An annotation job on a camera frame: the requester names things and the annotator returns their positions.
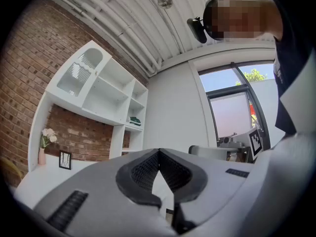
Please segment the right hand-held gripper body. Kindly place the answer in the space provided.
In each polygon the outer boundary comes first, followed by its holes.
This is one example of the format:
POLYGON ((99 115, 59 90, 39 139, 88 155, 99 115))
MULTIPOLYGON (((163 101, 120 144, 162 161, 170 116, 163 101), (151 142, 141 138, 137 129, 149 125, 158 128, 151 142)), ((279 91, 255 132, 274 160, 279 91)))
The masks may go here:
POLYGON ((224 137, 220 148, 236 149, 237 154, 243 156, 244 162, 254 162, 258 154, 263 151, 263 143, 257 128, 252 128, 246 133, 224 137))

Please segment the person's black shirt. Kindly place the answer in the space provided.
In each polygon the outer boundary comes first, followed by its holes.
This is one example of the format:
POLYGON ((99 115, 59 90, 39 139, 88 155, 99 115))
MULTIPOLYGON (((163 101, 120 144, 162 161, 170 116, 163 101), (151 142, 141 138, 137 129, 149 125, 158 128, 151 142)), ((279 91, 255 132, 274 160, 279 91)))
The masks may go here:
POLYGON ((309 0, 273 0, 280 11, 283 36, 275 40, 274 75, 280 98, 302 71, 314 47, 309 0))

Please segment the white shelf cabinet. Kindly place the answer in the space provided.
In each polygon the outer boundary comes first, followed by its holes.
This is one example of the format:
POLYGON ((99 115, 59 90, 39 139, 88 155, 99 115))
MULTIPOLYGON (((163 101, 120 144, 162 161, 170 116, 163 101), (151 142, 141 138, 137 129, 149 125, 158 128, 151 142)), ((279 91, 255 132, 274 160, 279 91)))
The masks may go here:
POLYGON ((30 130, 28 170, 33 171, 37 167, 41 132, 53 104, 94 121, 112 125, 114 131, 110 158, 115 158, 123 152, 143 149, 147 98, 148 89, 114 58, 100 72, 82 107, 59 99, 45 89, 30 130), (137 117, 141 126, 129 124, 127 117, 137 117))

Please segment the yellowish plant leaf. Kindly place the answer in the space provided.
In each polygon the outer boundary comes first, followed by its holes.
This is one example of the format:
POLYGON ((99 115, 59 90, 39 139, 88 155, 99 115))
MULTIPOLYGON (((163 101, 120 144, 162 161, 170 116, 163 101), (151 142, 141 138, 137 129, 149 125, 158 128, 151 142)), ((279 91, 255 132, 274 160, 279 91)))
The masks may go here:
POLYGON ((4 167, 5 169, 8 169, 11 172, 13 172, 15 175, 19 177, 19 180, 22 181, 23 174, 14 163, 9 161, 7 158, 0 157, 0 165, 1 167, 4 167))

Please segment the black picture frame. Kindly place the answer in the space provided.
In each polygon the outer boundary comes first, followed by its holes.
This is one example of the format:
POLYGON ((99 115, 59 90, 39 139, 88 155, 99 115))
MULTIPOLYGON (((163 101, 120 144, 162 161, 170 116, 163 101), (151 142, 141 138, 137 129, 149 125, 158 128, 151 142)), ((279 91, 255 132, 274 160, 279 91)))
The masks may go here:
POLYGON ((65 151, 59 151, 59 167, 71 170, 72 154, 65 151))

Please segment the black-framed window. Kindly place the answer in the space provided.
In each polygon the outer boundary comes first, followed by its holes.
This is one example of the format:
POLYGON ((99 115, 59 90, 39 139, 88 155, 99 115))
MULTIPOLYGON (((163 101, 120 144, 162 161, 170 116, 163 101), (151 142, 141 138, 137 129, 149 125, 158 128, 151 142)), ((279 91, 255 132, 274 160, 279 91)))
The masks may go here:
MULTIPOLYGON (((275 126, 278 97, 273 64, 251 64, 240 66, 239 69, 250 82, 259 100, 269 131, 270 145, 274 146, 284 132, 275 126)), ((242 84, 232 68, 200 71, 199 77, 205 92, 242 84)), ((210 105, 218 138, 241 134, 259 125, 254 105, 245 92, 214 98, 210 105)))

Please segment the white flower bouquet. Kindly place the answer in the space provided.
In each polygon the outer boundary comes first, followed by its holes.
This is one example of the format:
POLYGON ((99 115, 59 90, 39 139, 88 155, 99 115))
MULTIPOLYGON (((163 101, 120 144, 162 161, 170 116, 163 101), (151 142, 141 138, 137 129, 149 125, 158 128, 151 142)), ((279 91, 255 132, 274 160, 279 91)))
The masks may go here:
POLYGON ((51 128, 45 128, 41 132, 40 148, 45 149, 48 145, 57 142, 55 131, 51 128))

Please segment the white arched glass cabinet door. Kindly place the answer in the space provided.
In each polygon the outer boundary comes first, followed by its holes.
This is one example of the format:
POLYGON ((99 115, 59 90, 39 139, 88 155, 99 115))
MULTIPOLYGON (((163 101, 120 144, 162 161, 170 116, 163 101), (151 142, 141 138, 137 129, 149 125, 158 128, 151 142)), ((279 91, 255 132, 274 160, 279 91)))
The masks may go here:
POLYGON ((112 56, 94 41, 76 51, 56 72, 46 91, 77 107, 112 56))

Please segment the white ceiling pipes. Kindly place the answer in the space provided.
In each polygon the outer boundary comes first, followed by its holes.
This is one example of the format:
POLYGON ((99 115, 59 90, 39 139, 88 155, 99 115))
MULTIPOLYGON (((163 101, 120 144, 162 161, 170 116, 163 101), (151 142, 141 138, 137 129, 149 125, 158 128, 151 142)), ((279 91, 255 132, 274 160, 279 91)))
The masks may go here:
POLYGON ((109 18, 103 16, 100 12, 94 9, 92 6, 81 0, 73 0, 78 3, 83 9, 91 13, 95 18, 101 21, 107 28, 109 28, 142 62, 146 67, 145 73, 152 77, 157 74, 161 68, 161 61, 156 61, 151 55, 143 42, 136 36, 134 31, 127 25, 121 18, 108 8, 105 4, 99 3, 103 11, 105 11, 109 18))

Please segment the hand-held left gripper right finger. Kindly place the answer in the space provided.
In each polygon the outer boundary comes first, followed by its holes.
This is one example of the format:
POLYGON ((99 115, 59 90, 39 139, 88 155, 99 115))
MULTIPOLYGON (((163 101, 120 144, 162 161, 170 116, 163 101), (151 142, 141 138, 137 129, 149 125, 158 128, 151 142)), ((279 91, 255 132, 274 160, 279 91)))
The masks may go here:
POLYGON ((209 220, 234 196, 253 164, 159 149, 159 170, 174 195, 172 227, 178 234, 209 220))

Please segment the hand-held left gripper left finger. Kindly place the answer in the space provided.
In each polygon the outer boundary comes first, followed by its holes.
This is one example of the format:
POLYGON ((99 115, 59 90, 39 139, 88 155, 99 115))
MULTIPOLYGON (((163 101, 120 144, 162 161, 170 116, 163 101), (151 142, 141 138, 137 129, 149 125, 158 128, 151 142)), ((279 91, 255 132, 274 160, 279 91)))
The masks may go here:
POLYGON ((152 193, 157 149, 94 163, 58 185, 34 207, 49 232, 66 237, 174 237, 152 193))

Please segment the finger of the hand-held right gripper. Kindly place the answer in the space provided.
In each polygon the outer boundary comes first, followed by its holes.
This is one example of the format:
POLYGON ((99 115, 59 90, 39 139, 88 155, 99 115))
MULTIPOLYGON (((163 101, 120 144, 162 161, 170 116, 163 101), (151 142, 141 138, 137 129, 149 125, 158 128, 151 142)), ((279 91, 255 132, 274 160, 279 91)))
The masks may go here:
POLYGON ((236 153, 237 149, 234 148, 210 148, 192 145, 189 147, 189 154, 202 158, 226 160, 227 155, 230 153, 236 153))

